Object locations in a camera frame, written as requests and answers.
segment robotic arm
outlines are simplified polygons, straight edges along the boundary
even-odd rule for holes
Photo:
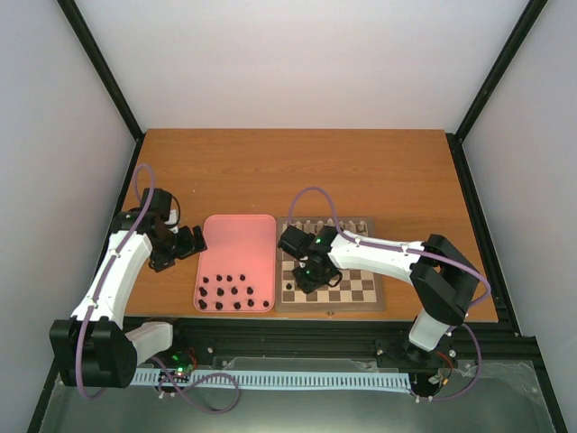
[[[406,355],[414,359],[434,350],[449,327],[463,323],[479,281],[453,266],[407,253],[427,251],[473,268],[447,239],[431,235],[426,242],[401,243],[347,231],[344,234],[356,242],[346,239],[333,226],[323,227],[317,236],[289,226],[280,237],[278,247],[300,261],[292,273],[305,293],[325,284],[338,284],[343,277],[340,269],[380,273],[412,285],[423,304],[408,336]],[[361,241],[400,247],[405,253],[365,246]]]
[[[154,189],[151,205],[120,253],[117,246],[129,233],[139,216],[150,191],[142,195],[140,207],[120,212],[111,225],[108,249],[102,265],[85,298],[68,320],[55,320],[50,328],[50,342],[60,376],[64,384],[76,385],[76,347],[82,321],[90,307],[89,319],[82,349],[82,379],[86,386],[123,388],[130,384],[136,366],[151,356],[170,348],[172,325],[164,322],[146,322],[134,331],[122,330],[124,310],[142,266],[161,272],[175,263],[206,249],[199,226],[192,230],[178,228],[179,215],[170,210],[172,196],[162,189]],[[112,256],[112,266],[106,269]],[[96,288],[105,274],[98,301],[94,302]]]

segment white wall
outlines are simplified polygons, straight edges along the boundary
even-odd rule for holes
[[[152,127],[454,131],[527,0],[78,0]]]
[[[577,3],[549,2],[465,141],[524,334],[577,431]]]
[[[87,290],[133,140],[55,1],[0,13],[0,398],[25,431],[48,331]]]

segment wooden chessboard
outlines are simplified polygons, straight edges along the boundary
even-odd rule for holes
[[[343,217],[341,228],[359,235],[373,236],[374,225],[368,217]],[[326,217],[293,217],[291,225],[306,233],[318,234],[324,225],[333,226],[333,220]],[[286,218],[277,218],[280,237],[287,228]],[[322,286],[312,293],[304,293],[295,283],[292,270],[298,262],[288,254],[277,251],[276,301],[277,311],[326,312],[335,311],[382,311],[385,296],[382,278],[378,274],[360,270],[341,270],[343,279],[335,287]]]

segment wooden table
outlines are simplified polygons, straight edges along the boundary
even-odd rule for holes
[[[139,162],[149,163],[157,187],[182,206],[182,225],[203,225],[213,214],[284,217],[304,187],[332,195],[339,215],[374,218],[376,236],[426,240],[446,236],[482,269],[471,222],[443,131],[423,130],[149,130]],[[139,186],[148,179],[142,174]],[[124,208],[136,206],[133,194]],[[296,216],[329,215],[314,192]],[[155,273],[143,267],[126,314],[132,316],[413,320],[421,309],[404,282],[384,277],[382,312],[202,313],[192,299],[198,256]],[[480,285],[477,296],[484,289]],[[492,300],[469,320],[497,321]]]

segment purple cable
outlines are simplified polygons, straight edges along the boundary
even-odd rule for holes
[[[333,214],[333,220],[334,220],[334,227],[336,228],[336,231],[339,233],[339,235],[341,235],[342,237],[344,237],[347,241],[349,242],[353,242],[354,244],[356,244],[356,240],[354,239],[354,237],[351,237],[349,235],[347,235],[343,229],[341,228],[341,226],[339,225],[339,219],[338,219],[338,215],[336,214],[336,207],[334,205],[333,200],[331,199],[331,196],[328,195],[328,192],[326,192],[324,189],[320,188],[320,187],[308,187],[303,189],[302,191],[300,191],[295,198],[292,200],[292,203],[290,204],[290,207],[288,208],[288,217],[287,217],[287,225],[290,224],[290,219],[292,218],[292,214],[295,210],[295,206],[297,205],[297,201],[299,198],[301,198],[301,196],[303,194],[305,194],[308,191],[317,191],[320,192],[321,194],[323,194],[326,198],[326,201],[328,201],[328,205],[331,208],[331,213]],[[483,277],[480,273],[478,273],[477,271],[475,271],[473,268],[464,265],[462,263],[459,263],[455,260],[452,259],[448,259],[442,255],[439,254],[435,254],[435,253],[430,253],[427,251],[421,251],[421,250],[416,250],[414,248],[408,248],[405,252],[403,251],[403,249],[400,246],[394,246],[394,245],[387,245],[387,244],[375,244],[373,242],[367,242],[367,241],[360,241],[359,245],[362,246],[369,246],[371,248],[379,248],[381,250],[389,250],[389,251],[395,251],[397,253],[409,253],[409,254],[417,254],[417,255],[421,255],[423,257],[427,257],[429,259],[433,259],[433,260],[437,260],[438,262],[443,262],[446,264],[450,264],[452,266],[454,266],[455,268],[459,268],[462,271],[465,271],[467,273],[469,273],[470,275],[472,275],[473,277],[475,277],[476,279],[478,279],[480,282],[482,282],[485,286],[485,292],[479,296],[479,298],[477,298],[476,300],[474,300],[470,307],[474,307],[475,305],[483,302],[486,298],[489,297],[490,295],[490,284],[489,281],[487,281],[487,279],[485,277]]]
[[[344,237],[347,241],[353,242],[356,244],[356,240],[354,239],[354,237],[351,237],[351,236],[345,234],[343,229],[339,225],[339,219],[338,219],[338,216],[336,214],[336,207],[334,205],[333,200],[331,199],[331,196],[329,196],[328,193],[320,187],[305,188],[295,196],[295,198],[292,200],[292,203],[290,204],[290,207],[288,208],[287,224],[288,225],[290,224],[290,219],[292,218],[292,214],[295,210],[295,205],[297,204],[298,199],[308,191],[318,191],[325,196],[326,201],[328,201],[328,204],[331,208],[331,213],[333,214],[334,227],[336,228],[336,231],[339,233],[339,235]],[[359,244],[362,246],[369,246],[372,248],[380,248],[381,250],[389,250],[389,251],[395,251],[397,253],[404,253],[403,249],[399,246],[386,245],[386,244],[375,244],[373,242],[366,242],[366,241],[360,241]],[[454,266],[455,268],[459,268],[460,270],[469,273],[470,275],[472,275],[473,277],[475,277],[479,281],[481,281],[485,285],[485,288],[486,288],[485,293],[483,293],[482,296],[480,296],[479,298],[474,300],[471,303],[470,307],[474,307],[475,305],[479,304],[480,302],[483,302],[486,298],[489,297],[489,295],[490,295],[489,282],[487,281],[487,279],[485,277],[483,277],[480,273],[475,271],[473,268],[470,268],[469,266],[466,266],[466,265],[459,263],[455,260],[443,257],[442,255],[429,253],[427,251],[421,251],[421,250],[416,250],[413,248],[408,248],[406,253],[417,254],[417,255],[421,255],[423,257],[427,257],[429,259],[437,260],[438,262],[450,264],[450,265]],[[475,377],[472,379],[472,381],[465,388],[463,388],[461,391],[457,392],[456,394],[450,395],[448,397],[441,397],[438,399],[433,398],[433,401],[449,401],[449,400],[455,399],[457,397],[460,397],[460,396],[464,395],[466,392],[468,392],[475,385],[475,383],[477,383],[477,381],[481,377],[482,360],[481,360],[481,348],[479,347],[479,342],[477,341],[477,338],[475,337],[471,328],[468,325],[463,323],[463,324],[461,324],[461,326],[464,327],[467,330],[467,332],[469,332],[469,335],[471,336],[472,342],[475,344],[475,349],[477,350],[477,373],[475,374]]]
[[[481,371],[482,371],[482,358],[481,358],[481,348],[479,347],[479,342],[477,341],[477,337],[473,334],[472,329],[465,323],[461,324],[462,327],[464,327],[467,332],[469,333],[469,335],[471,336],[471,340],[472,342],[475,344],[475,350],[477,351],[477,371],[475,372],[475,377],[472,378],[472,381],[469,382],[469,384],[467,386],[465,386],[462,390],[460,390],[459,392],[456,392],[455,394],[449,395],[447,397],[433,397],[431,399],[431,401],[450,401],[453,399],[456,399],[458,397],[463,396],[464,394],[466,394],[467,392],[469,392],[473,386],[475,386],[475,383],[477,383],[479,381],[479,379],[481,378]],[[411,390],[410,394],[415,397],[418,398],[418,396]]]
[[[208,376],[205,376],[201,379],[198,379],[196,382],[191,383],[189,386],[187,386],[184,389],[180,389],[179,385],[175,382],[174,380],[174,376],[170,373],[169,369],[166,368],[166,365],[157,357],[157,356],[153,356],[151,358],[152,361],[154,361],[155,363],[157,363],[160,368],[162,369],[162,371],[166,374],[166,377],[169,379],[169,382],[172,383],[172,386],[174,386],[174,389],[177,390],[177,392],[180,394],[180,396],[188,403],[190,404],[193,408],[195,408],[196,410],[200,410],[201,412],[204,413],[208,413],[211,415],[218,415],[221,413],[226,413],[230,410],[232,410],[234,408],[234,406],[236,406],[236,404],[238,403],[238,400],[240,400],[241,398],[241,389],[239,387],[238,382],[233,378],[233,376],[231,376],[230,374],[226,374],[226,373],[212,373],[209,374]],[[204,408],[202,406],[199,406],[198,404],[194,403],[187,395],[186,392],[190,391],[194,388],[196,388],[200,383],[202,382],[206,382],[207,380],[213,378],[213,377],[224,377],[225,379],[228,379],[234,387],[234,390],[236,391],[236,394],[234,395],[234,401],[229,404],[228,406],[226,406],[224,409],[217,409],[217,410],[211,410],[211,409],[207,409]]]
[[[136,170],[134,170],[133,174],[134,185],[136,185],[136,178],[138,176],[138,173],[142,169],[146,169],[150,173],[151,175],[150,188],[151,190],[153,190],[156,183],[156,179],[154,179],[154,172],[152,171],[151,166],[148,164],[141,164],[138,167],[136,167]],[[124,236],[123,240],[116,247],[115,249],[116,253],[119,254],[122,251],[128,240],[130,239],[130,236],[136,230],[136,227],[138,227],[138,225],[141,223],[142,219],[144,218],[144,215],[146,214],[146,211],[151,205],[151,201],[152,201],[152,194],[149,194],[148,197],[146,198],[144,206],[141,209],[140,214],[138,214],[133,225],[128,230],[128,233]],[[115,260],[116,256],[115,255],[111,256],[110,259],[108,260],[108,263],[105,265],[105,268],[102,270],[102,273],[100,274],[100,278],[98,279],[98,283],[96,284],[96,288],[94,290],[94,295],[92,295],[92,300],[95,303],[98,301],[98,297],[100,296],[100,292],[102,291],[102,288],[105,284],[106,277],[108,276],[108,273],[110,272],[110,269],[112,268]],[[87,393],[86,388],[84,387],[84,382],[82,380],[82,349],[84,347],[84,340],[87,334],[88,323],[90,322],[90,318],[92,317],[93,312],[94,312],[94,306],[88,307],[87,314],[85,315],[84,320],[82,320],[82,325],[80,326],[80,332],[78,333],[78,342],[76,344],[76,362],[74,365],[75,369],[74,374],[76,376],[76,385],[78,387],[78,392],[86,400],[95,399],[96,397],[102,395],[102,393],[105,390],[105,388],[101,388],[100,390],[98,390],[96,394],[89,395]]]

